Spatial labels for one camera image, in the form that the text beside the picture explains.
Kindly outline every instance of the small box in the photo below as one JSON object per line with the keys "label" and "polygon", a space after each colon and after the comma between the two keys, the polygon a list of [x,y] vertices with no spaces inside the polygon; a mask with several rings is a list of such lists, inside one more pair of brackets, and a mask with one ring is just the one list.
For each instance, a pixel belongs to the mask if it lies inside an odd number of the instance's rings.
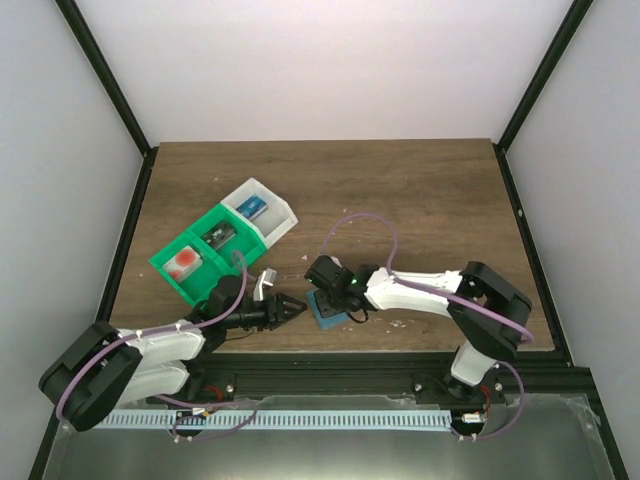
{"label": "small box", "polygon": [[191,247],[184,247],[165,263],[162,268],[176,283],[186,280],[202,265],[202,257]]}
{"label": "small box", "polygon": [[220,203],[233,210],[238,210],[254,195],[267,204],[267,209],[262,210],[260,215],[255,216],[252,220],[244,217],[242,219],[260,235],[265,246],[271,248],[298,223],[297,217],[287,202],[255,178],[250,178],[223,198]]}
{"label": "small box", "polygon": [[[235,250],[250,266],[297,223],[287,202],[250,178],[149,261],[193,306],[209,298],[222,276],[240,274]],[[191,252],[197,258],[186,266],[178,265],[185,260],[181,254],[193,260]]]}

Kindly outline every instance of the wooden table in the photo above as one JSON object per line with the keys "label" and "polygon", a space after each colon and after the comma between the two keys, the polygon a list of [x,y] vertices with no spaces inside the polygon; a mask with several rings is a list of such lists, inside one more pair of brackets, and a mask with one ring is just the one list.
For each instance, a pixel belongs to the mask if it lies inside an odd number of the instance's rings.
{"label": "wooden table", "polygon": [[[329,229],[354,212],[377,212],[398,230],[394,268],[442,272],[482,261],[524,291],[534,308],[528,328],[553,344],[498,164],[489,140],[166,143],[142,205],[112,323],[144,328],[190,311],[148,260],[253,176],[284,198],[299,224],[250,270],[278,271],[277,290],[304,299],[303,275]],[[348,267],[383,265],[391,236],[370,219],[345,224],[328,253]],[[231,331],[229,336],[241,334]],[[273,332],[229,342],[226,351],[433,351],[463,342],[453,321],[421,312],[372,313],[321,331],[305,312]]]}

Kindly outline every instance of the black object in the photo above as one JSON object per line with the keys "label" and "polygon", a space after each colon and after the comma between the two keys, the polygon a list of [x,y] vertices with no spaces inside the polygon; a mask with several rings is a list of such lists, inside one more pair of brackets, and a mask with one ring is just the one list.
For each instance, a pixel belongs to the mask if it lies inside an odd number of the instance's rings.
{"label": "black object", "polygon": [[[452,416],[460,416],[463,413],[483,412],[487,410],[487,399],[491,405],[505,404],[506,399],[502,391],[495,389],[495,384],[499,382],[499,373],[496,369],[491,369],[483,378],[481,388],[475,388],[469,395],[456,395],[450,391],[451,383],[447,381],[445,375],[444,382],[438,377],[421,372],[413,375],[413,392],[418,405],[438,405],[443,410],[451,410]],[[480,433],[484,424],[474,425],[469,430],[469,425],[454,425],[457,432],[463,435]]]}
{"label": "black object", "polygon": [[367,312],[376,311],[376,308],[364,294],[369,278],[379,268],[378,265],[365,264],[353,273],[335,263],[331,257],[320,255],[313,261],[304,278],[326,294],[321,298],[316,295],[316,300],[322,302],[318,305],[319,308],[326,306],[338,313],[362,310],[367,316]]}
{"label": "black object", "polygon": [[[531,300],[494,270],[480,262],[469,262],[460,272],[456,295],[472,300],[486,297],[484,307],[524,327],[531,313]],[[521,334],[459,303],[449,302],[447,312],[471,345],[487,357],[511,362]]]}
{"label": "black object", "polygon": [[218,222],[211,230],[202,236],[205,241],[214,250],[222,248],[236,234],[236,229],[229,222]]}
{"label": "black object", "polygon": [[538,100],[540,93],[542,93],[544,86],[547,84],[560,58],[562,58],[564,51],[569,46],[573,34],[578,30],[582,19],[589,11],[592,3],[593,0],[574,0],[571,7],[569,7],[569,11],[553,37],[547,52],[544,54],[544,57],[542,57],[542,61],[536,73],[534,73],[527,90],[524,92],[520,103],[516,107],[516,111],[513,112],[507,128],[505,128],[504,133],[500,137],[498,145],[500,145],[500,149],[504,152],[511,147],[516,135],[518,135],[520,128],[529,116],[536,100]]}
{"label": "black object", "polygon": [[[225,275],[211,290],[209,298],[197,304],[186,320],[194,324],[206,322],[228,310],[238,298],[242,278]],[[211,353],[222,345],[227,330],[242,328],[251,330],[275,330],[293,320],[307,309],[307,304],[284,293],[267,294],[261,302],[256,302],[245,293],[238,307],[223,320],[202,330],[206,338],[202,353]]]}
{"label": "black object", "polygon": [[[92,324],[40,378],[38,388],[57,405],[73,377],[105,345],[118,338],[106,322]],[[73,390],[63,409],[64,417],[80,432],[104,419],[135,372],[142,355],[135,347],[122,345],[96,364]]]}

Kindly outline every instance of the purple cable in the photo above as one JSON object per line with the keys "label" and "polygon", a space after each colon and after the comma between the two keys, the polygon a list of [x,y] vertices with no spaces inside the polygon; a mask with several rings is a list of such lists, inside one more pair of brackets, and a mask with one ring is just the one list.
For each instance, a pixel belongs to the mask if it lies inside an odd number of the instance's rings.
{"label": "purple cable", "polygon": [[[246,420],[243,420],[242,422],[240,422],[234,427],[231,427],[228,430],[224,430],[218,433],[212,433],[211,435],[205,435],[205,436],[198,435],[195,437],[191,437],[191,441],[206,442],[207,440],[215,440],[216,438],[222,438],[222,437],[226,437],[227,435],[231,435],[232,433],[236,433],[238,430],[242,429],[243,427],[246,427],[251,422],[253,422],[256,419],[257,414],[258,414],[258,410],[256,409],[251,413],[251,415],[249,415],[249,417]],[[188,415],[186,417],[177,419],[173,424],[173,426],[171,427],[171,433],[173,434],[173,436],[176,438],[179,438],[178,432],[177,432],[178,425],[180,425],[183,422],[186,422],[187,420],[191,420],[194,418],[200,418],[200,417],[198,415]]]}
{"label": "purple cable", "polygon": [[[497,437],[498,435],[502,435],[503,433],[506,433],[507,431],[509,431],[518,421],[518,419],[520,418],[520,416],[522,415],[522,411],[524,410],[524,403],[525,403],[525,391],[524,391],[524,382],[522,381],[522,377],[520,376],[520,374],[518,373],[518,371],[513,367],[513,365],[511,365],[510,363],[507,362],[503,362],[498,360],[499,365],[502,365],[503,367],[506,367],[507,369],[509,369],[509,371],[511,371],[511,373],[513,374],[513,376],[516,379],[516,382],[518,382],[518,389],[520,390],[520,404],[518,405],[518,410],[516,411],[515,415],[513,416],[513,418],[511,420],[509,420],[509,423],[507,423],[504,427],[502,427],[499,430],[496,430],[495,432],[491,432],[488,433],[486,435],[482,435],[480,437],[476,437],[476,441],[477,440],[489,440],[490,438],[494,438]],[[463,437],[464,435],[456,432],[453,427],[451,428],[451,432],[458,436],[458,437]]]}
{"label": "purple cable", "polygon": [[[211,320],[207,320],[206,322],[199,323],[198,325],[185,325],[184,327],[181,327],[181,330],[201,329],[201,328],[205,328],[210,325],[213,325],[214,323],[217,323],[223,320],[224,318],[226,318],[240,304],[240,302],[242,301],[242,296],[244,295],[245,289],[247,288],[247,262],[244,256],[242,255],[242,253],[239,252],[238,250],[234,250],[232,253],[233,257],[235,257],[236,255],[240,258],[240,263],[242,265],[242,286],[240,287],[240,293],[238,294],[238,297],[235,299],[233,304],[225,312],[221,313],[217,317],[212,318]],[[145,332],[144,337],[159,335],[161,333],[175,332],[176,330],[177,330],[176,324],[168,325],[164,327],[158,327],[158,328],[150,329],[147,332]],[[76,374],[76,376],[73,377],[71,382],[69,382],[69,385],[67,386],[65,391],[62,393],[62,396],[58,401],[58,405],[56,405],[56,417],[58,418],[58,420],[62,420],[64,418],[63,416],[64,406],[66,405],[67,400],[69,400],[69,396],[71,395],[71,392],[73,392],[73,390],[78,386],[78,383],[80,383],[80,380],[82,380],[82,378],[89,372],[89,370],[91,370],[91,368],[100,360],[102,360],[109,352],[115,350],[120,345],[126,342],[129,342],[131,340],[136,340],[137,338],[138,338],[138,335],[135,333],[118,338],[116,341],[114,341],[113,343],[110,343],[105,348],[100,350],[80,369],[80,371]]]}
{"label": "purple cable", "polygon": [[[238,270],[238,272],[242,273],[243,272],[242,265],[238,265],[236,263],[236,258],[235,258],[235,256],[233,254],[231,254],[231,261],[233,262],[233,266],[236,268],[236,270]],[[246,270],[246,272],[247,272],[247,278],[249,280],[251,280],[252,282],[255,282],[258,279],[258,277],[254,277],[253,275],[251,275],[249,273],[249,270]]]}
{"label": "purple cable", "polygon": [[167,395],[156,395],[156,398],[167,403],[171,403],[176,407],[183,408],[221,408],[221,407],[246,407],[247,405],[255,405],[256,402],[250,400],[238,400],[235,402],[214,402],[214,403],[189,403],[182,400],[176,400]]}
{"label": "purple cable", "polygon": [[467,308],[470,308],[471,310],[475,310],[476,312],[491,318],[492,320],[495,320],[496,322],[499,322],[509,328],[512,328],[513,330],[517,331],[518,333],[520,333],[522,336],[525,337],[525,340],[523,343],[532,343],[535,340],[535,337],[533,336],[533,334],[527,330],[526,328],[524,328],[522,325],[518,325],[516,322],[514,322],[513,320],[504,317],[502,315],[500,315],[499,313],[496,313],[492,310],[489,310],[488,308],[484,308],[482,305],[479,305],[475,302],[472,302],[470,300],[467,300],[466,298],[460,297],[454,293],[450,293],[450,292],[446,292],[444,290],[440,290],[439,288],[436,287],[431,287],[429,285],[423,285],[421,283],[414,283],[414,282],[409,282],[406,280],[402,280],[400,278],[397,278],[394,275],[393,269],[391,268],[391,264],[393,263],[393,259],[396,256],[396,252],[398,250],[398,233],[396,232],[396,229],[393,227],[393,225],[391,224],[391,222],[389,222],[386,218],[384,218],[382,215],[379,215],[377,213],[353,213],[351,215],[347,215],[346,217],[344,217],[342,220],[340,220],[338,223],[336,223],[333,228],[331,230],[329,230],[329,233],[327,234],[327,237],[325,238],[324,242],[322,242],[322,246],[320,247],[320,252],[322,253],[325,249],[325,247],[327,246],[327,243],[329,242],[329,240],[331,239],[331,236],[333,235],[333,233],[336,231],[336,229],[342,225],[343,223],[349,221],[349,220],[353,220],[355,218],[362,218],[362,217],[367,217],[367,218],[375,218],[377,220],[380,220],[381,222],[383,222],[387,227],[389,227],[389,230],[391,230],[391,234],[393,235],[393,247],[391,248],[391,253],[389,254],[389,258],[387,258],[387,265],[386,265],[386,269],[387,269],[387,273],[389,274],[389,276],[392,278],[394,283],[397,283],[398,285],[404,285],[405,287],[408,288],[413,288],[415,290],[420,290],[426,293],[430,293],[431,295],[437,295],[439,297],[445,298],[447,299],[449,302],[454,302],[457,303],[459,305],[465,306]]}

